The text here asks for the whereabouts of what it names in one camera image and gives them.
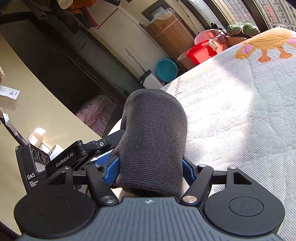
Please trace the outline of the dark grey knit garment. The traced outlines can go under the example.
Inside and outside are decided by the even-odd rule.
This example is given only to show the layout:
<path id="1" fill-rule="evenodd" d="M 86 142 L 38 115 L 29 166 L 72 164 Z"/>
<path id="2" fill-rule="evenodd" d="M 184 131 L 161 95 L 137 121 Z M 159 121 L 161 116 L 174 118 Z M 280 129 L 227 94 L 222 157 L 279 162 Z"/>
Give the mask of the dark grey knit garment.
<path id="1" fill-rule="evenodd" d="M 180 199 L 188 131 L 181 104 L 160 89 L 137 90 L 125 103 L 120 128 L 124 134 L 110 157 L 119 158 L 114 186 L 139 197 Z"/>

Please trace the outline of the hanging clothes on rack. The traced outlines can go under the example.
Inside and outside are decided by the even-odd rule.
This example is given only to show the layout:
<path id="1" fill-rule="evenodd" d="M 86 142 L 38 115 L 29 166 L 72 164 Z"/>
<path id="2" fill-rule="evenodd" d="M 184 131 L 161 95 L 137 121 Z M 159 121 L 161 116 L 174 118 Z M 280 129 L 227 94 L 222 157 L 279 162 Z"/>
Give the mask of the hanging clothes on rack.
<path id="1" fill-rule="evenodd" d="M 24 1 L 39 19 L 48 14 L 55 15 L 66 27 L 76 33 L 80 25 L 85 28 L 97 27 L 98 23 L 88 11 L 96 1 Z"/>

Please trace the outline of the pink bedding in cabinet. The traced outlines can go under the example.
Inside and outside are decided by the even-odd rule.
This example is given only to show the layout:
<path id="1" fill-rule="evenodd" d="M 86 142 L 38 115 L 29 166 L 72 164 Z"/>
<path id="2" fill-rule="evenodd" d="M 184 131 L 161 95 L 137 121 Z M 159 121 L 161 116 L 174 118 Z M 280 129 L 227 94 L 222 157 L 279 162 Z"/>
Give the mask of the pink bedding in cabinet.
<path id="1" fill-rule="evenodd" d="M 116 107 L 117 103 L 108 95 L 100 94 L 86 102 L 76 113 L 76 116 L 100 137 L 103 137 Z"/>

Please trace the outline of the colourful cartoon play mat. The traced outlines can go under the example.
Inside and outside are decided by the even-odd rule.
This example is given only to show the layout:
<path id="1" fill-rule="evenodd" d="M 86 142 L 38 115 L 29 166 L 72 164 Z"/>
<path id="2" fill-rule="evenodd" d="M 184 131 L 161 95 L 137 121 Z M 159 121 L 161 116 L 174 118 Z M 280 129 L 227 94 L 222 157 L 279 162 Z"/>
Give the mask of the colourful cartoon play mat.
<path id="1" fill-rule="evenodd" d="M 295 32 L 265 31 L 160 90 L 187 116 L 184 157 L 244 171 L 282 202 L 279 235 L 295 240 Z"/>

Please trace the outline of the white black trash bin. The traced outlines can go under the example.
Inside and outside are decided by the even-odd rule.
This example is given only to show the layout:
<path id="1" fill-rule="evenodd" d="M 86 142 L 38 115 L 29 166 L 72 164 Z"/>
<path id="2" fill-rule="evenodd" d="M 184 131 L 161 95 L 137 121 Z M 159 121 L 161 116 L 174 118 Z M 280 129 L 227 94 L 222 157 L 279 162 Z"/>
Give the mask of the white black trash bin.
<path id="1" fill-rule="evenodd" d="M 154 76 L 152 71 L 149 69 L 146 71 L 137 82 L 146 89 L 160 89 L 162 88 L 161 82 Z"/>

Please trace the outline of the teal plastic basin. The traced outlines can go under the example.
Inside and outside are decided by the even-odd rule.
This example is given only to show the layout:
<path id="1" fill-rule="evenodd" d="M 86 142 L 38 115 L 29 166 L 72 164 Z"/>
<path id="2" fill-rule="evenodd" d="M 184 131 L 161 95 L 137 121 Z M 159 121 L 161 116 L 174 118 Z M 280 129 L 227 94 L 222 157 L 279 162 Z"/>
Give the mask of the teal plastic basin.
<path id="1" fill-rule="evenodd" d="M 163 82 L 171 82 L 178 76 L 178 67 L 176 63 L 170 59 L 162 59 L 156 65 L 156 74 Z"/>

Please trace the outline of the red plastic bucket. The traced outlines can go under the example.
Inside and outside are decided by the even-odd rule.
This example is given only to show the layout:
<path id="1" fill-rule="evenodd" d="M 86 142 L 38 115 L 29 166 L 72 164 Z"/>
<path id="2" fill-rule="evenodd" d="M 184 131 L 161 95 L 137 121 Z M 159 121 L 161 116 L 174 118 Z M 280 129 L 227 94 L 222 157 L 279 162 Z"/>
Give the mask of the red plastic bucket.
<path id="1" fill-rule="evenodd" d="M 217 55 L 218 46 L 212 39 L 206 39 L 199 42 L 186 52 L 186 57 L 193 61 L 195 65 L 199 65 L 206 60 Z"/>

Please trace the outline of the brown cardboard box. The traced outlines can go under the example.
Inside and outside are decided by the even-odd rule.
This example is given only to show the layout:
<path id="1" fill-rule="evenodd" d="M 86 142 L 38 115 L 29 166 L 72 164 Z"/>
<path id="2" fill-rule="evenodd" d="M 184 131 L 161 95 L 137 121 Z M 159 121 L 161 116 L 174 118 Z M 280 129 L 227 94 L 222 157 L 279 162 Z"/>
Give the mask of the brown cardboard box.
<path id="1" fill-rule="evenodd" d="M 154 18 L 145 30 L 173 60 L 194 46 L 193 36 L 170 11 Z"/>

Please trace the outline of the pink plastic basin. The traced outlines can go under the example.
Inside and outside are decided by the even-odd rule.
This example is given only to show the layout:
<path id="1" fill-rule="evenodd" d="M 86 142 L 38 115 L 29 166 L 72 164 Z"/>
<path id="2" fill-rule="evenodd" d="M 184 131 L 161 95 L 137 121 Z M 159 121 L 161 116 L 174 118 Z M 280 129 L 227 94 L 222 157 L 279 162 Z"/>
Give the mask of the pink plastic basin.
<path id="1" fill-rule="evenodd" d="M 199 42 L 202 42 L 204 40 L 211 40 L 211 39 L 219 44 L 226 44 L 226 41 L 221 31 L 215 30 L 215 29 L 205 30 L 199 33 L 194 39 L 194 44 L 196 45 Z"/>

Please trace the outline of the left green knit slipper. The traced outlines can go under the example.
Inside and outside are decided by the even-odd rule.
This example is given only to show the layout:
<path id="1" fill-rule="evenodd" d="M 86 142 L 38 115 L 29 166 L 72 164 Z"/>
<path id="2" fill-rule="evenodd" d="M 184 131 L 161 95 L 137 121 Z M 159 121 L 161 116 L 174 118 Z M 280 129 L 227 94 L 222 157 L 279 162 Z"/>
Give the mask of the left green knit slipper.
<path id="1" fill-rule="evenodd" d="M 238 35 L 241 33 L 242 27 L 236 24 L 228 25 L 227 26 L 227 33 L 229 36 Z"/>

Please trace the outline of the green knit slipper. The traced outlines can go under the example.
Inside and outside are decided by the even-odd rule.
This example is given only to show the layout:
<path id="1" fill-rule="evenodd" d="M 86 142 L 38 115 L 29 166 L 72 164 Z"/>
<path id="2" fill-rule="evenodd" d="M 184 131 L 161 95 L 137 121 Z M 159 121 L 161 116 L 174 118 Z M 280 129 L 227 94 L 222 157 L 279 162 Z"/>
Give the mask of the green knit slipper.
<path id="1" fill-rule="evenodd" d="M 241 33 L 242 27 L 236 24 L 228 25 L 227 26 L 227 33 L 229 36 L 238 35 Z"/>
<path id="2" fill-rule="evenodd" d="M 260 33 L 259 29 L 251 23 L 244 23 L 242 26 L 242 32 L 243 34 L 248 35 L 250 37 L 256 36 Z"/>

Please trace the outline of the right green knit slipper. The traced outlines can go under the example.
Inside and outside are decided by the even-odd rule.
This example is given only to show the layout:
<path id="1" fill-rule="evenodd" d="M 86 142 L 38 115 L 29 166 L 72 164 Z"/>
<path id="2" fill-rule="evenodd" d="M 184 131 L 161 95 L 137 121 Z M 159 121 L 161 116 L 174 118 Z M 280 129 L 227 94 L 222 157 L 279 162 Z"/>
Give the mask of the right green knit slipper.
<path id="1" fill-rule="evenodd" d="M 242 26 L 242 32 L 243 34 L 248 35 L 250 37 L 256 36 L 260 33 L 259 29 L 251 23 L 244 23 Z"/>

